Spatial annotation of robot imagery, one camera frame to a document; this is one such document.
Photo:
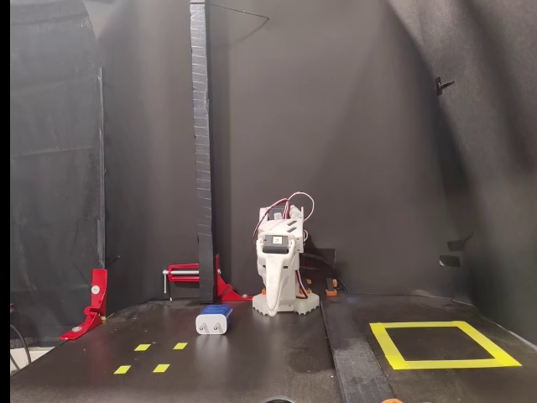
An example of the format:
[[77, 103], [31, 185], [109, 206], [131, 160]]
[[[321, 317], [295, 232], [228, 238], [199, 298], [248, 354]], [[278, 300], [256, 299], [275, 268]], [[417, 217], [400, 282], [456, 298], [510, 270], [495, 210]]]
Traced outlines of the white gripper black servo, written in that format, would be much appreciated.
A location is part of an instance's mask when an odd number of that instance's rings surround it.
[[[265, 268], [268, 314], [293, 311], [296, 299], [295, 258], [300, 238], [292, 233], [261, 233], [255, 241], [258, 260]], [[283, 264], [283, 256], [290, 256]]]

